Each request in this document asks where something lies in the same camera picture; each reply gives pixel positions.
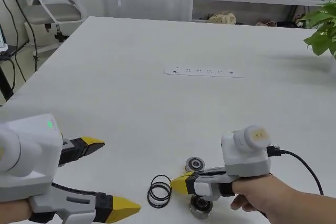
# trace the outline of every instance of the table surface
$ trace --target table surface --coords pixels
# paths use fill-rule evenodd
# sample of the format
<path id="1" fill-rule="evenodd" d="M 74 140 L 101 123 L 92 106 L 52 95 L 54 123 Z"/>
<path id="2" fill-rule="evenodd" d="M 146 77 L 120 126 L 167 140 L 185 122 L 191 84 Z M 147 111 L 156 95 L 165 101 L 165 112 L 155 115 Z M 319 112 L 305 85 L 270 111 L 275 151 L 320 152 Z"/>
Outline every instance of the table surface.
<path id="1" fill-rule="evenodd" d="M 90 17 L 1 109 L 1 120 L 51 112 L 64 135 L 89 135 L 106 146 L 59 168 L 64 186 L 124 196 L 142 205 L 121 223 L 268 223 L 231 211 L 232 198 L 196 220 L 188 197 L 163 209 L 146 201 L 157 174 L 175 178 L 187 158 L 222 166 L 223 133 L 263 125 L 275 145 L 302 156 L 336 196 L 336 81 L 330 59 L 302 40 L 311 30 Z M 234 69 L 243 78 L 169 76 L 167 66 Z M 317 193 L 292 157 L 272 158 L 272 172 Z"/>

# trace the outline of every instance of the black cable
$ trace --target black cable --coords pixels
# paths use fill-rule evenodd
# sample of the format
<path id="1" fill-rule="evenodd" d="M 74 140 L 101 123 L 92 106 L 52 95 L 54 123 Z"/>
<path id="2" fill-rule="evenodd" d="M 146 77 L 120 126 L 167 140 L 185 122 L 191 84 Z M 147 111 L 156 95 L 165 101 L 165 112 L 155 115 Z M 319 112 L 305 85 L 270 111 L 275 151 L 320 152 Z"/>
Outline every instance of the black cable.
<path id="1" fill-rule="evenodd" d="M 168 178 L 166 175 L 159 174 L 155 176 L 152 179 L 151 185 L 149 187 L 149 190 L 147 192 L 147 201 L 149 205 L 151 205 L 154 208 L 163 208 L 166 205 L 168 205 L 171 195 L 172 195 L 172 188 L 170 184 L 166 182 L 154 182 L 158 177 L 165 177 L 166 179 L 169 180 L 169 183 L 171 182 L 170 178 Z M 161 188 L 167 192 L 167 195 L 164 197 L 159 197 L 154 194 L 153 189 L 155 188 Z"/>
<path id="2" fill-rule="evenodd" d="M 18 44 L 19 44 L 19 33 L 17 31 L 17 27 L 16 27 L 16 24 L 15 24 L 14 16 L 13 16 L 13 13 L 11 12 L 11 10 L 9 9 L 9 7 L 7 6 L 6 1 L 2 0 L 2 2 L 4 3 L 4 6 L 6 7 L 6 9 L 8 10 L 8 12 L 9 12 L 9 14 L 11 16 L 11 19 L 12 19 L 12 22 L 13 22 L 13 26 L 14 26 L 14 30 L 15 30 L 15 33 L 16 33 L 16 46 L 15 46 L 15 56 L 14 56 L 14 59 L 15 59 L 15 62 L 17 64 L 19 70 L 20 70 L 22 78 L 26 82 L 26 78 L 24 77 L 22 69 L 21 69 L 21 67 L 19 65 L 19 62 L 17 61 L 17 52 L 18 52 Z"/>
<path id="3" fill-rule="evenodd" d="M 10 61 L 11 62 L 11 64 L 12 64 L 12 67 L 13 67 L 13 86 L 12 86 L 12 91 L 14 90 L 14 88 L 15 88 L 15 79 L 16 79 L 16 69 L 15 69 L 15 64 L 14 64 L 14 62 L 12 61 L 12 59 L 11 58 L 0 58 L 0 61 L 1 60 L 7 60 L 7 61 Z"/>
<path id="4" fill-rule="evenodd" d="M 288 154 L 288 155 L 291 155 L 292 157 L 295 157 L 296 159 L 298 159 L 307 168 L 307 170 L 310 172 L 310 174 L 315 179 L 317 187 L 319 188 L 320 195 L 324 195 L 323 189 L 322 189 L 322 186 L 321 186 L 321 183 L 320 183 L 319 179 L 317 178 L 317 176 L 313 172 L 313 170 L 310 168 L 310 166 L 306 163 L 306 161 L 304 161 L 299 155 L 297 155 L 293 152 L 286 151 L 286 150 L 280 150 L 280 152 L 281 152 L 281 154 Z"/>
<path id="5" fill-rule="evenodd" d="M 306 163 L 306 161 L 304 161 L 299 155 L 297 155 L 293 152 L 290 152 L 290 151 L 281 150 L 279 146 L 272 145 L 272 146 L 267 147 L 267 155 L 269 157 L 277 157 L 277 156 L 281 156 L 283 154 L 291 155 L 291 156 L 295 157 L 296 159 L 298 159 L 301 163 L 303 163 L 303 165 L 307 168 L 307 170 L 310 172 L 310 174 L 315 179 L 317 187 L 319 188 L 320 195 L 324 195 L 321 183 L 320 183 L 319 179 L 317 178 L 316 174 L 313 172 L 313 170 L 310 168 L 310 166 Z"/>
<path id="6" fill-rule="evenodd" d="M 34 46 L 35 46 L 35 57 L 34 57 L 34 61 L 35 61 L 35 69 L 34 69 L 34 72 L 36 72 L 36 71 L 37 71 L 37 59 L 38 59 L 38 58 L 37 58 L 37 43 L 36 43 L 35 33 L 34 33 L 33 27 L 32 27 L 32 25 L 30 24 L 30 22 L 29 22 L 27 16 L 25 15 L 24 11 L 22 10 L 22 7 L 21 7 L 21 5 L 20 5 L 20 3 L 19 3 L 19 0 L 15 0 L 15 2 L 16 2 L 16 4 L 17 4 L 17 6 L 19 7 L 19 10 L 20 10 L 21 14 L 22 14 L 22 16 L 24 17 L 25 21 L 27 22 L 27 24 L 28 24 L 28 26 L 29 26 L 29 28 L 30 28 L 30 30 L 31 30 L 31 33 L 32 33 L 32 35 L 33 35 Z"/>

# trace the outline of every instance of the yellow fingertip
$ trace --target yellow fingertip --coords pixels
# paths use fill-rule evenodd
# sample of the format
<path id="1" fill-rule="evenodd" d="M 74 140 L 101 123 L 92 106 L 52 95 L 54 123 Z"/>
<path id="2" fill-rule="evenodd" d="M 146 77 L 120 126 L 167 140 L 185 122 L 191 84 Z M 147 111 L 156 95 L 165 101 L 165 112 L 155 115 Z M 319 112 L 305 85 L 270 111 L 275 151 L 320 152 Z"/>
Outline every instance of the yellow fingertip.
<path id="1" fill-rule="evenodd" d="M 87 144 L 87 145 L 91 145 L 91 144 L 99 144 L 99 143 L 104 143 L 104 141 L 93 138 L 93 137 L 89 137 L 89 136 L 81 136 L 81 139 L 83 139 L 83 141 Z"/>
<path id="2" fill-rule="evenodd" d="M 188 194 L 188 189 L 186 185 L 186 179 L 189 178 L 193 172 L 185 173 L 182 176 L 174 179 L 170 182 L 170 186 L 174 191 L 179 192 L 180 194 Z"/>
<path id="3" fill-rule="evenodd" d="M 141 206 L 122 197 L 113 197 L 113 210 L 106 223 L 113 223 L 140 211 Z"/>

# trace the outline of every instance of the white chair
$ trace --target white chair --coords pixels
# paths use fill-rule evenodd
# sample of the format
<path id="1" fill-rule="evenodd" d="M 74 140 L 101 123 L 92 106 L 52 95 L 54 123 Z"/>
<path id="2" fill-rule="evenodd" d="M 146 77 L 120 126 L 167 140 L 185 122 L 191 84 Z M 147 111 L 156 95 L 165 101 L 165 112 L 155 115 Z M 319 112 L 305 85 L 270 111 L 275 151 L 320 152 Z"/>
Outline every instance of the white chair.
<path id="1" fill-rule="evenodd" d="M 190 22 L 194 0 L 120 0 L 122 18 Z"/>
<path id="2" fill-rule="evenodd" d="M 40 5 L 29 5 L 24 13 L 33 25 L 44 24 L 46 29 L 55 24 L 59 43 L 38 49 L 38 53 L 58 48 L 67 38 L 60 30 L 60 24 L 83 22 L 87 18 L 85 9 L 78 0 L 39 0 Z"/>

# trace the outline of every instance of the human hand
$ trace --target human hand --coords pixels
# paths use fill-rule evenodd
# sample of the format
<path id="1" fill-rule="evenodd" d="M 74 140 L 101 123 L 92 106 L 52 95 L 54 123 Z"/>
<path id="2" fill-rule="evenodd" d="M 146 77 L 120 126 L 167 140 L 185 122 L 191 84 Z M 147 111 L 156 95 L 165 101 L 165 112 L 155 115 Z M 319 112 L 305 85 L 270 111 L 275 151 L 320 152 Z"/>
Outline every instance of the human hand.
<path id="1" fill-rule="evenodd" d="M 264 212 L 271 223 L 278 221 L 286 211 L 297 191 L 273 175 L 242 178 L 233 182 L 233 192 L 239 194 L 231 204 L 232 210 Z"/>
<path id="2" fill-rule="evenodd" d="M 0 203 L 0 224 L 29 219 L 32 215 L 28 200 L 17 200 Z"/>

